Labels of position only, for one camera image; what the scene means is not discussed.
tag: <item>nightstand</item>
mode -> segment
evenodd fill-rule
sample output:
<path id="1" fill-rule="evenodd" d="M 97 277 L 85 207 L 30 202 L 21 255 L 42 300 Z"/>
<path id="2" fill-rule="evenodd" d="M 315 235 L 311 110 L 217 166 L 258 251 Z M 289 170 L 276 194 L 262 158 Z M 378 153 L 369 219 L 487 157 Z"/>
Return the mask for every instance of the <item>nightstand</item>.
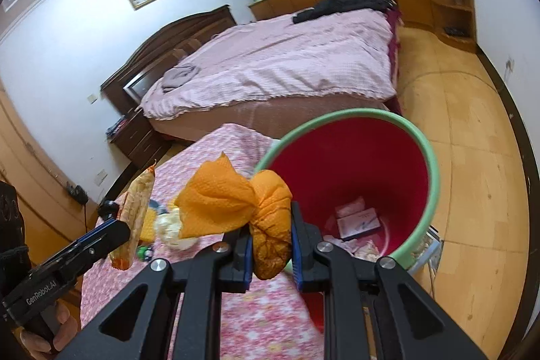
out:
<path id="1" fill-rule="evenodd" d="M 111 143 L 138 169 L 147 168 L 163 157 L 171 147 L 171 141 L 163 139 L 152 128 L 142 110 L 131 113 L 127 118 L 127 123 L 114 135 Z"/>

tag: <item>wooden headboard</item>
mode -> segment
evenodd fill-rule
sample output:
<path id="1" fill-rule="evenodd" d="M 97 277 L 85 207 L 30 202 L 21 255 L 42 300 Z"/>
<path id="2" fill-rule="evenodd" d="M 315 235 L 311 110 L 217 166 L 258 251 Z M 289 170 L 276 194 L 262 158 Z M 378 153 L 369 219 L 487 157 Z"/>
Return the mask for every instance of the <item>wooden headboard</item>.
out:
<path id="1" fill-rule="evenodd" d="M 195 52 L 212 36 L 236 25 L 229 5 L 192 14 L 164 26 L 148 38 L 125 65 L 101 86 L 102 93 L 120 113 L 136 108 L 150 86 L 182 56 Z"/>

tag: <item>pink box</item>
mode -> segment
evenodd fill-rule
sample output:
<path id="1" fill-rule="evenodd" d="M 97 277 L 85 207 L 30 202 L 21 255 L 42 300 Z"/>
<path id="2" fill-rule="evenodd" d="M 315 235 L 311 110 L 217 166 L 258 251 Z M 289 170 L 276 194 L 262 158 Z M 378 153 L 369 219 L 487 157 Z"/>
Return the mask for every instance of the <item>pink box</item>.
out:
<path id="1" fill-rule="evenodd" d="M 381 227 L 381 224 L 375 208 L 369 208 L 357 214 L 337 219 L 337 228 L 342 240 L 353 238 L 379 227 Z"/>

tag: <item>green bucket rim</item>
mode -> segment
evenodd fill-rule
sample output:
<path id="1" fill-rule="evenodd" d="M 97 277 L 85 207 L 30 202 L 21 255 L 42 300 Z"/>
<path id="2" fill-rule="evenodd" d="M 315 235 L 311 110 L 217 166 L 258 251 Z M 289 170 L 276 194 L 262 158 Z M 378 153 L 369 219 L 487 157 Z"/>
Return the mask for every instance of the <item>green bucket rim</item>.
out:
<path id="1" fill-rule="evenodd" d="M 347 109 L 347 110 L 338 110 L 337 112 L 328 113 L 326 115 L 319 116 L 311 121 L 308 121 L 301 126 L 296 127 L 289 133 L 287 133 L 276 145 L 273 145 L 270 150 L 265 154 L 265 156 L 260 160 L 260 162 L 255 167 L 255 172 L 266 169 L 277 155 L 283 151 L 283 149 L 291 144 L 294 140 L 298 139 L 300 136 L 303 136 L 307 132 L 310 132 L 320 126 L 324 126 L 329 122 L 339 121 L 342 119 L 347 119 L 350 117 L 372 117 L 377 118 L 383 121 L 387 121 L 391 124 L 394 124 L 397 127 L 400 127 L 402 130 L 407 132 L 418 145 L 424 156 L 426 166 L 428 169 L 428 200 L 426 202 L 426 207 L 420 221 L 409 235 L 409 237 L 394 250 L 390 256 L 398 261 L 401 264 L 401 261 L 409 259 L 411 252 L 416 250 L 420 240 L 422 240 L 433 216 L 435 215 L 435 209 L 437 208 L 437 203 L 439 199 L 439 194 L 441 191 L 441 181 L 439 176 L 437 156 L 431 147 L 428 139 L 424 134 L 417 128 L 412 122 L 405 119 L 402 116 L 396 115 L 395 113 L 387 112 L 386 110 L 380 109 L 369 109 L 369 108 L 358 108 L 358 109 Z"/>

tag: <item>electrical outlet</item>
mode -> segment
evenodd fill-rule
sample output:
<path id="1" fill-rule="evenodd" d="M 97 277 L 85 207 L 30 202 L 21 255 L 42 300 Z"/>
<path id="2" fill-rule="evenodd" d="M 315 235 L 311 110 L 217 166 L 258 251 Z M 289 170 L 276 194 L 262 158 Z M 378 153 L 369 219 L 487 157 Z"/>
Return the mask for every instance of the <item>electrical outlet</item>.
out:
<path id="1" fill-rule="evenodd" d="M 107 177 L 107 171 L 101 170 L 100 172 L 98 172 L 97 176 L 94 177 L 94 183 L 97 186 L 100 186 L 106 177 Z"/>

